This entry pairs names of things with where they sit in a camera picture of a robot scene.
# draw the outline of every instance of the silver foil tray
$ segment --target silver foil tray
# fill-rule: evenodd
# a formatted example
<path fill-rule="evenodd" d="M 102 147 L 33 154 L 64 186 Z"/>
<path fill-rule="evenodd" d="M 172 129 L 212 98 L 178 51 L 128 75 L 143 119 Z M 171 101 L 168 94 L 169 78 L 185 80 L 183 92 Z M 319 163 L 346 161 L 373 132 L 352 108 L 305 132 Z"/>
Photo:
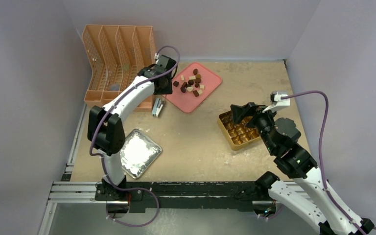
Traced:
<path fill-rule="evenodd" d="M 134 129 L 126 136 L 124 146 L 119 153 L 123 170 L 137 179 L 162 153 L 162 148 L 145 133 Z"/>

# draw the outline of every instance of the chocolate box compartment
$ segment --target chocolate box compartment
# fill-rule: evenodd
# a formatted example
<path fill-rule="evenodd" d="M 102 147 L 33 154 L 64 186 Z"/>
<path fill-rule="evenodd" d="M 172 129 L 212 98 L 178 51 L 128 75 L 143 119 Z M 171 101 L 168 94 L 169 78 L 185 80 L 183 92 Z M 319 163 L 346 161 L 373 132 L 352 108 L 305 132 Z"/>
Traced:
<path fill-rule="evenodd" d="M 245 126 L 250 119 L 251 117 L 245 117 L 240 124 L 234 124 L 231 111 L 218 116 L 218 126 L 232 150 L 240 150 L 251 143 L 261 140 L 256 129 Z"/>

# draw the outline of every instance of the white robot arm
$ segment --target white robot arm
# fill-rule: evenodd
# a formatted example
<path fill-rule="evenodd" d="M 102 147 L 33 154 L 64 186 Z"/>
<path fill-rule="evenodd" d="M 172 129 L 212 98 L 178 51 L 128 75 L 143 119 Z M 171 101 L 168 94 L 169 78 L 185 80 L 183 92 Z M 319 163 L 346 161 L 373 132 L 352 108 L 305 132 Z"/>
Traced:
<path fill-rule="evenodd" d="M 276 156 L 275 163 L 278 168 L 297 183 L 313 203 L 290 190 L 271 172 L 266 172 L 257 182 L 268 189 L 271 198 L 290 208 L 320 234 L 361 234 L 357 227 L 362 228 L 366 234 L 369 233 L 374 227 L 373 223 L 354 213 L 328 182 L 327 188 L 324 188 L 321 170 L 317 163 L 297 144 L 301 133 L 296 129 L 294 121 L 288 118 L 273 120 L 276 111 L 290 105 L 290 100 L 285 98 L 286 96 L 286 92 L 272 92 L 270 106 L 254 103 L 244 106 L 232 105 L 233 122 L 236 124 L 245 116 L 252 116 L 247 127 L 257 128 L 270 154 Z M 327 192 L 353 219 L 352 221 L 338 209 Z"/>
<path fill-rule="evenodd" d="M 142 69 L 132 84 L 102 108 L 94 106 L 90 110 L 87 138 L 105 159 L 107 175 L 113 184 L 118 185 L 125 175 L 118 152 L 123 147 L 125 134 L 123 123 L 130 113 L 153 94 L 172 94 L 172 76 L 167 71 L 177 68 L 177 61 L 156 55 L 156 63 Z M 104 122 L 99 130 L 97 126 Z"/>

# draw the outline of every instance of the orange plastic organizer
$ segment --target orange plastic organizer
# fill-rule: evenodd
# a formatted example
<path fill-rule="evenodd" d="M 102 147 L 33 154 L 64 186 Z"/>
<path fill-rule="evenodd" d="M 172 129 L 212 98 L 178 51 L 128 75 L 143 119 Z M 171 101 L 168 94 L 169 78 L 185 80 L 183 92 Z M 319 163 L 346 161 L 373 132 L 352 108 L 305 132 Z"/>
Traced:
<path fill-rule="evenodd" d="M 92 79 L 84 97 L 90 107 L 112 101 L 143 67 L 155 62 L 151 26 L 87 25 L 82 38 L 92 67 Z M 135 111 L 151 112 L 152 106 L 150 96 Z"/>

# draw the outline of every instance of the gray wall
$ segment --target gray wall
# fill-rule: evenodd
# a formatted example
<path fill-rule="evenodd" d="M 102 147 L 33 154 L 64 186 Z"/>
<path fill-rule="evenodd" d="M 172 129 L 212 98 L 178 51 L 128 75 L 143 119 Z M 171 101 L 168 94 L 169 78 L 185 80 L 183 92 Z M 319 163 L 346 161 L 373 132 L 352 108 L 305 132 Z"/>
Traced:
<path fill-rule="evenodd" d="M 78 30 L 86 24 L 153 25 L 158 46 L 183 59 L 288 57 L 320 0 L 63 0 Z"/>
<path fill-rule="evenodd" d="M 323 0 L 289 57 L 295 93 L 329 95 L 326 175 L 359 215 L 376 224 L 376 1 Z M 311 152 L 324 113 L 320 95 L 298 98 Z"/>
<path fill-rule="evenodd" d="M 90 79 L 61 0 L 0 0 L 0 234 L 38 232 Z"/>
<path fill-rule="evenodd" d="M 254 212 L 221 209 L 161 209 L 155 221 L 130 228 L 106 220 L 102 204 L 59 204 L 50 235 L 318 235 L 303 219 L 285 208 L 273 220 L 257 219 Z M 155 209 L 126 214 L 122 221 L 141 224 Z"/>

